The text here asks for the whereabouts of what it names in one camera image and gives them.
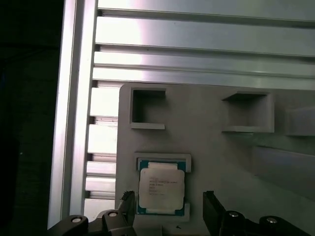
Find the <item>silver metal bar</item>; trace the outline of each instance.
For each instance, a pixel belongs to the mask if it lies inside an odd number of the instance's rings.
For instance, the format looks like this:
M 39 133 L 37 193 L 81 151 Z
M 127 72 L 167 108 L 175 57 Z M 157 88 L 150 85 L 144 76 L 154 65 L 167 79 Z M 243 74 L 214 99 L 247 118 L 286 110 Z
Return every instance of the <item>silver metal bar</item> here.
M 71 161 L 83 5 L 64 1 L 48 228 L 69 214 Z
M 312 0 L 99 0 L 98 8 L 302 21 L 315 20 L 313 11 L 315 3 Z
M 187 55 L 172 56 L 142 53 L 95 52 L 94 65 L 135 69 L 167 69 L 315 78 L 315 66 L 311 63 L 298 60 L 244 58 L 233 55 L 187 57 Z M 97 96 L 95 100 L 107 101 L 109 100 L 108 98 L 101 98 L 101 96 L 109 95 L 111 94 L 108 93 L 107 95 L 106 92 L 99 90 L 95 92 L 95 96 Z
M 84 213 L 87 134 L 94 58 L 96 0 L 85 0 L 72 162 L 70 215 Z
M 117 153 L 117 123 L 112 126 L 90 125 L 88 153 L 112 155 Z
M 96 44 L 315 56 L 315 30 L 98 17 Z
M 115 177 L 116 163 L 88 161 L 87 175 L 88 176 Z
M 86 191 L 98 191 L 98 192 L 115 192 L 114 177 L 86 177 L 85 190 Z
M 92 88 L 90 115 L 118 117 L 120 87 Z
M 262 89 L 315 90 L 314 79 L 186 71 L 154 71 L 95 67 L 93 69 L 93 79 L 167 84 L 236 86 Z

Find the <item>dark background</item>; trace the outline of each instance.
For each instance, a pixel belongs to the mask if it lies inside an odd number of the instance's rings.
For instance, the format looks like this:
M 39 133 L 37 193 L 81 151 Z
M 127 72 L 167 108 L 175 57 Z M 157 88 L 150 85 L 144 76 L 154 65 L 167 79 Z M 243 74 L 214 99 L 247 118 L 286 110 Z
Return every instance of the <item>dark background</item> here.
M 0 235 L 47 230 L 63 0 L 0 1 Z

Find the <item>bolt head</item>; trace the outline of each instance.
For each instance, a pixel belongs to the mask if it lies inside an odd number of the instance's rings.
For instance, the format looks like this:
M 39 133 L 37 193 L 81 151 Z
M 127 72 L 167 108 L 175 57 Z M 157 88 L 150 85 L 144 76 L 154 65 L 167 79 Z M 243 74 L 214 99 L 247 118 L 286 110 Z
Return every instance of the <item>bolt head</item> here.
M 111 213 L 109 213 L 108 215 L 113 217 L 113 216 L 116 216 L 117 213 L 116 213 L 116 212 L 111 212 Z
M 72 219 L 72 222 L 73 222 L 73 223 L 78 223 L 78 222 L 80 222 L 80 221 L 81 221 L 80 218 L 74 218 L 74 219 Z
M 275 218 L 272 218 L 272 217 L 268 217 L 267 218 L 267 221 L 270 223 L 270 224 L 276 224 L 277 223 L 277 220 Z
M 229 215 L 232 217 L 238 217 L 238 213 L 234 211 L 230 212 Z

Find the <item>gray plastic tray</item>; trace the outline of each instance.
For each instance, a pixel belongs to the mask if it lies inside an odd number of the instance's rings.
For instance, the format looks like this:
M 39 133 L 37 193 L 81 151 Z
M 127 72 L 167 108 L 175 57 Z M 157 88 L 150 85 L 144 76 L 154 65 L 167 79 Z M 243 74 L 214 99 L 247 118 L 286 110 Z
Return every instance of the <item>gray plastic tray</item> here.
M 132 125 L 135 123 L 132 120 L 135 105 L 132 91 L 135 88 L 165 91 L 165 97 L 153 96 L 143 100 L 145 105 L 140 120 L 140 123 L 164 126 L 140 124 L 139 129 Z M 238 130 L 245 133 L 222 132 L 227 126 L 229 112 L 223 100 L 227 94 L 239 91 L 272 95 L 274 104 L 268 100 L 260 110 L 262 116 L 265 113 L 274 115 L 265 116 L 269 119 L 267 122 L 257 123 L 258 126 L 262 124 L 263 129 L 252 129 L 246 125 L 249 122 L 242 125 L 247 128 Z M 136 216 L 135 228 L 162 225 L 163 230 L 170 234 L 207 235 L 202 220 L 202 192 L 214 190 L 226 209 L 239 211 L 253 221 L 264 215 L 277 215 L 315 235 L 314 202 L 266 182 L 251 172 L 254 146 L 314 155 L 314 139 L 300 140 L 285 135 L 285 111 L 314 105 L 313 91 L 126 83 L 121 88 L 119 101 L 116 206 L 124 191 L 138 191 L 135 153 L 186 153 L 191 154 L 191 173 L 186 175 L 185 181 L 190 221 L 169 222 L 167 216 L 154 220 Z M 246 110 L 250 112 L 247 108 L 243 110 L 244 117 L 248 117 L 244 113 Z M 248 133 L 253 131 L 267 133 Z

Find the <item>metal frame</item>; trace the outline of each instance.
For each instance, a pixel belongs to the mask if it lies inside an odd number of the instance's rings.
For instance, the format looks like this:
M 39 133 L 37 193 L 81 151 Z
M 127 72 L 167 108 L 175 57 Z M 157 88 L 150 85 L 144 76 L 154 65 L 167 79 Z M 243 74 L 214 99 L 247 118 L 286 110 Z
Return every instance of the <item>metal frame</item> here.
M 112 206 L 115 154 L 91 141 L 113 145 L 113 128 L 104 126 L 117 122 L 114 103 L 124 81 L 315 90 L 314 7 L 312 0 L 65 0 L 48 227 L 92 212 L 85 202 L 95 210 Z M 203 35 L 197 42 L 196 31 Z M 286 33 L 293 44 L 282 42 Z M 99 137 L 100 130 L 111 131 Z M 88 153 L 96 171 L 87 170 Z M 106 163 L 110 176 L 97 170 Z M 98 192 L 101 186 L 108 192 Z
M 69 215 L 74 114 L 83 5 L 65 0 L 49 197 L 48 228 Z
M 85 0 L 76 103 L 70 215 L 82 214 L 84 211 L 88 151 L 87 136 L 92 90 L 92 64 L 95 48 L 96 8 L 97 0 Z

